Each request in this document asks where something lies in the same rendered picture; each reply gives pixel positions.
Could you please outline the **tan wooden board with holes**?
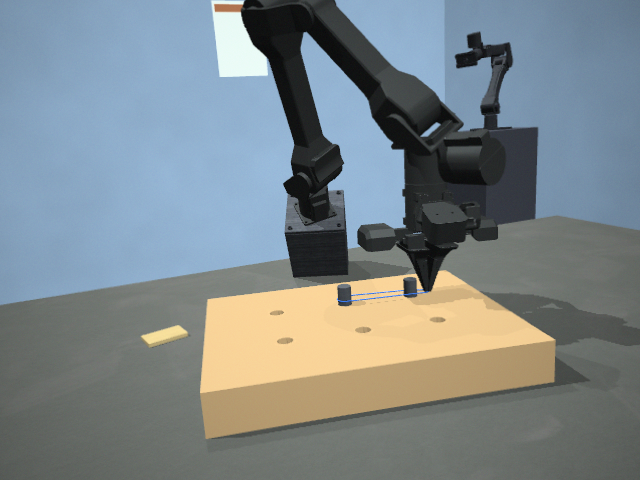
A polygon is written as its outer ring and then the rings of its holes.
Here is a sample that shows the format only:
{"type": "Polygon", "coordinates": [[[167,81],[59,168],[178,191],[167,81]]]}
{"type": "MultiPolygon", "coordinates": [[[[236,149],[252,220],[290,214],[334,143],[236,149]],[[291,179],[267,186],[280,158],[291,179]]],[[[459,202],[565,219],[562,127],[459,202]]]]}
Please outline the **tan wooden board with holes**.
{"type": "Polygon", "coordinates": [[[417,289],[410,274],[208,299],[206,439],[554,382],[555,339],[446,270],[417,289]]]}

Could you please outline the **pale yellow flat bar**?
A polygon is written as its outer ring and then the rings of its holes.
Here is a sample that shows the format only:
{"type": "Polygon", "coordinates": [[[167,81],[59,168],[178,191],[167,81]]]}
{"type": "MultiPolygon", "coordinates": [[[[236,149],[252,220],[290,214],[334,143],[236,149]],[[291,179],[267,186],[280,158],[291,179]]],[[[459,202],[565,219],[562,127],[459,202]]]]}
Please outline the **pale yellow flat bar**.
{"type": "Polygon", "coordinates": [[[143,335],[141,336],[141,340],[150,348],[187,336],[188,332],[186,332],[178,325],[175,327],[143,335]]]}

